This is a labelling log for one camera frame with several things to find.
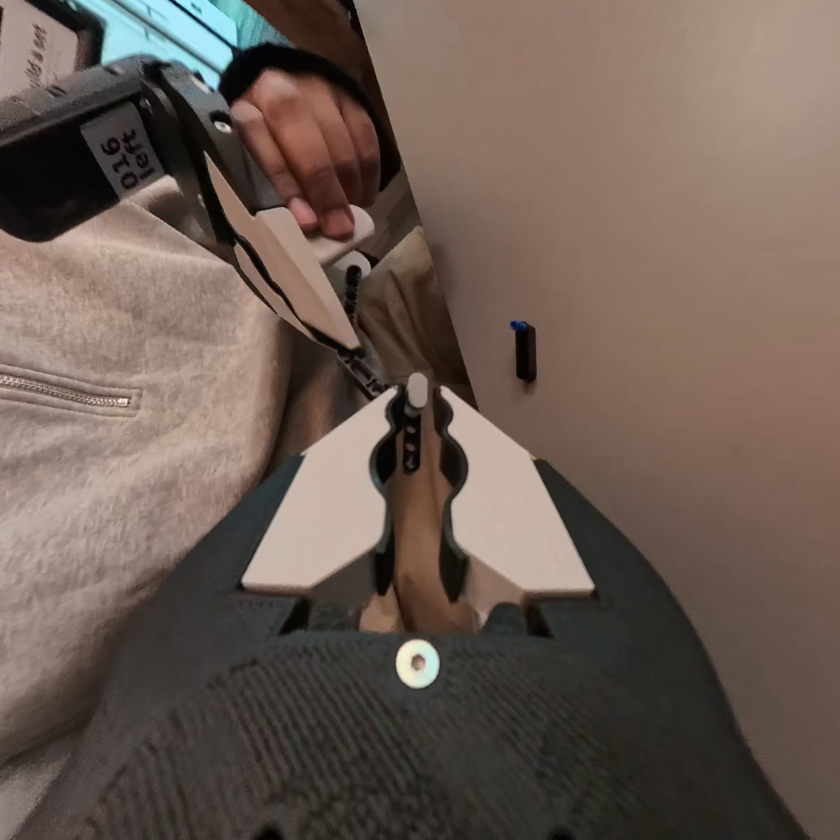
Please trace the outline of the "grey zip hoodie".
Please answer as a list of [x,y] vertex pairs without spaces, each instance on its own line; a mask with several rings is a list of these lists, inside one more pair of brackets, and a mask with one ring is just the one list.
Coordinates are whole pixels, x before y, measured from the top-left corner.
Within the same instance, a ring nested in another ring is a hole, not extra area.
[[2,838],[66,761],[132,615],[364,404],[200,240],[171,180],[45,244],[2,234]]

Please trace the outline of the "person's left hand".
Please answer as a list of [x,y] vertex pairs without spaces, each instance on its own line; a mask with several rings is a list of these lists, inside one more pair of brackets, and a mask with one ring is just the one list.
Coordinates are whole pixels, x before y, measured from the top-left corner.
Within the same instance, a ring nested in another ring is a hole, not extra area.
[[362,105],[321,78],[267,69],[229,111],[301,230],[351,238],[351,207],[373,204],[382,175],[375,126]]

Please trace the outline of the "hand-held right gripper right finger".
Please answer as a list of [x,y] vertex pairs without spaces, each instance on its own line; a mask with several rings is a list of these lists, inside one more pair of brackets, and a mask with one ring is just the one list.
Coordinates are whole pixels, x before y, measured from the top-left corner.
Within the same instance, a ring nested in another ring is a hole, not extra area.
[[529,451],[445,386],[434,425],[448,484],[438,553],[448,600],[484,624],[500,605],[591,599],[595,584]]

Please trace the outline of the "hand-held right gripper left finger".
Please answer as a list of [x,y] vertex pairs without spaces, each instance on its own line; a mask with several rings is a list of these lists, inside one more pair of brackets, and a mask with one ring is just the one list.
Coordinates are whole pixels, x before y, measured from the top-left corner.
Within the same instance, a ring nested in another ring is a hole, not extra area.
[[369,601],[386,544],[387,502],[374,453],[395,430],[392,387],[306,449],[241,579],[246,592]]

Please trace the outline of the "person's left forearm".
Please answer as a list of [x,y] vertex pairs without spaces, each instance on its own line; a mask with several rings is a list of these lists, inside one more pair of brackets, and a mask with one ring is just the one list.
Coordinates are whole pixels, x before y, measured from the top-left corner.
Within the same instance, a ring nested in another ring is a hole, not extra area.
[[227,104],[232,104],[245,95],[265,70],[279,70],[292,76],[317,77],[358,102],[374,125],[379,145],[380,192],[390,185],[402,167],[402,159],[384,113],[375,106],[368,91],[356,79],[330,60],[306,50],[264,43],[236,50],[220,77],[217,89]]

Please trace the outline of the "small black blue-pin lego piece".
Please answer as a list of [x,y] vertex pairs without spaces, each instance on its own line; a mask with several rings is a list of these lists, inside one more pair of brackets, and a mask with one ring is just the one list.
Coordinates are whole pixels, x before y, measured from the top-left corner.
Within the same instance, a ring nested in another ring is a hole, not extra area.
[[523,320],[511,320],[509,327],[514,335],[516,376],[530,385],[538,376],[537,330]]

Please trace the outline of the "black lego beam assembly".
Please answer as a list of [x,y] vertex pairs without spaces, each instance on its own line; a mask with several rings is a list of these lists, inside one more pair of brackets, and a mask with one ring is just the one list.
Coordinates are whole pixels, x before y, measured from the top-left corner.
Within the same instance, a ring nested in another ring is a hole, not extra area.
[[[335,353],[343,368],[369,400],[386,390],[385,384],[377,378],[360,352],[337,350]],[[418,471],[422,459],[422,414],[429,397],[426,376],[419,372],[411,374],[402,393],[402,470],[410,476]]]

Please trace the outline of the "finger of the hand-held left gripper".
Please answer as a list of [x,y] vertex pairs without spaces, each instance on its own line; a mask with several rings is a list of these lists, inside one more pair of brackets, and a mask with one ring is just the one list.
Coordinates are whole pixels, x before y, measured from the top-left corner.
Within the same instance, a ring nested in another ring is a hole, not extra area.
[[329,348],[359,350],[354,327],[292,214],[285,207],[251,214],[210,156],[204,158],[218,203],[233,229],[234,246],[247,248],[301,321],[341,345]]
[[340,347],[334,339],[327,334],[308,326],[301,321],[289,307],[287,301],[277,290],[275,290],[259,266],[252,260],[247,248],[237,243],[234,246],[234,255],[240,276],[251,288],[251,290],[267,305],[267,307],[278,316],[280,320],[287,322],[292,328],[299,331],[309,340],[325,347]]

